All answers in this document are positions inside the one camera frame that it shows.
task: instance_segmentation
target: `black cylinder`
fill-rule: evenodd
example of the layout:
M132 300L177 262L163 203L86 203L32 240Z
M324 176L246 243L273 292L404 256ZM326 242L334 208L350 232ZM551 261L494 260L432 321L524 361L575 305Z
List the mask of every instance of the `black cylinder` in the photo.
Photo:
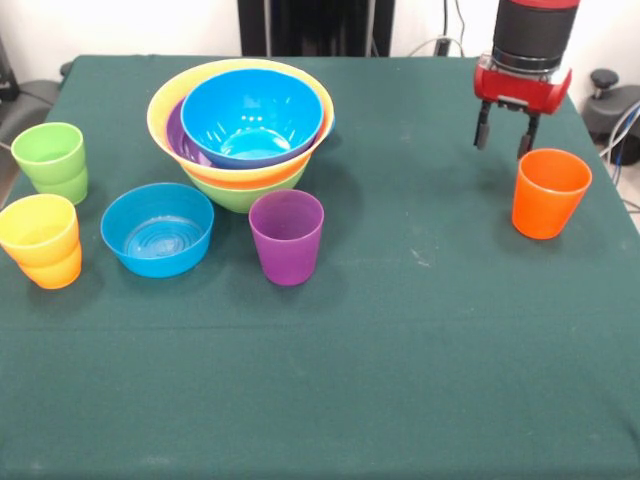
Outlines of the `black cylinder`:
M544 9L502 0L493 36L499 63L521 70L550 70L560 65L578 7Z

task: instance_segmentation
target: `plastic bowl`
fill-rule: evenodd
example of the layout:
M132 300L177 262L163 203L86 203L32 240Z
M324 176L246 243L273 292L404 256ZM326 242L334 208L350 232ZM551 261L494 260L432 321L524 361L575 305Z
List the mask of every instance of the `plastic bowl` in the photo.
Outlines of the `plastic bowl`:
M209 197L221 207L224 207L236 213L249 213L249 209L251 208L251 205L253 205L253 202L258 200L264 194L275 192L276 190L295 187L300 180L300 177L302 177L305 168L306 164L291 177L274 185L257 188L254 190L231 190L228 188L215 187L203 182L202 180L198 180L189 172L186 173L187 175L189 175L189 178L191 178L191 181L195 184L195 186L198 187L200 191L202 191L202 193L204 193L207 197Z
M267 167L305 151L323 119L315 91L302 80L268 69L215 75L182 105L186 134L221 168Z
M198 165L176 154L167 140L167 122L171 111L185 96L201 82L213 75L240 68L269 68L279 72L289 73L304 80L320 96L324 106L324 119L318 136L311 147L304 153L290 158L277 165L248 170L226 170L215 167ZM147 109L147 126L149 133L158 146L185 170L196 178L222 188L252 189L273 185L283 181L297 172L304 165L311 154L330 133L334 123L333 102L329 92L308 73L284 63L263 59L229 59L198 65L176 75L167 81L154 94Z
M171 150L176 152L182 158L191 160L199 165L211 167L213 163L209 160L204 153L200 151L198 146L193 143L182 128L182 122L180 121L180 111L182 110L183 100L174 107L169 115L167 121L167 140Z
M195 267L207 253L213 205L193 187L155 183L117 198L100 232L122 264L143 277L165 278Z

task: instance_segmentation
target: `purple cup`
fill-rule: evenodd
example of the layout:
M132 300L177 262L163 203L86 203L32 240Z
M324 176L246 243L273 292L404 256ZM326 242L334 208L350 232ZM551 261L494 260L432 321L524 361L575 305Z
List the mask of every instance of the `purple cup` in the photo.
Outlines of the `purple cup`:
M180 109L184 99L180 100L178 104L171 111L169 120L167 121L167 140L171 149L180 155L182 158L189 160L193 163L204 165L205 167L211 167L213 163L204 153L200 151L198 146L189 138L184 131L182 121L180 120Z
M281 286L306 282L316 268L324 209L313 195L277 190L249 210L251 233L266 277Z

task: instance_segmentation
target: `blue bowl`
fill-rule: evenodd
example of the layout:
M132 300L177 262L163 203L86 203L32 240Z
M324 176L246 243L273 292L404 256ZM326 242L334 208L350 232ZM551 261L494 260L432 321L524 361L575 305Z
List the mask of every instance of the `blue bowl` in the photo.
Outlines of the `blue bowl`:
M184 100L187 136L215 165L227 169L275 165L313 143L324 108L313 89L273 70L222 73Z
M102 216L107 246L133 273L165 278L195 267L207 253L213 205L200 191L177 183L138 187Z

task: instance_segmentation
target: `green bowl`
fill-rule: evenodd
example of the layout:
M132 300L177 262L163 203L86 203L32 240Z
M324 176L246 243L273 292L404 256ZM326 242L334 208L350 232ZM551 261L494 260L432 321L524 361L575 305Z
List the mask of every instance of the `green bowl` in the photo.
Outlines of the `green bowl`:
M185 173L189 175L191 181L196 187L198 187L198 189L202 193L204 193L207 197L209 197L221 207L224 207L227 210L231 210L232 212L236 213L249 213L249 209L251 208L251 205L253 205L253 202L255 202L264 194L274 192L276 190L295 187L300 180L300 177L302 177L305 168L306 165L296 173L294 173L291 177L283 180L280 183L276 183L269 187L258 188L256 190L230 190L227 188L214 187L192 176L186 170Z

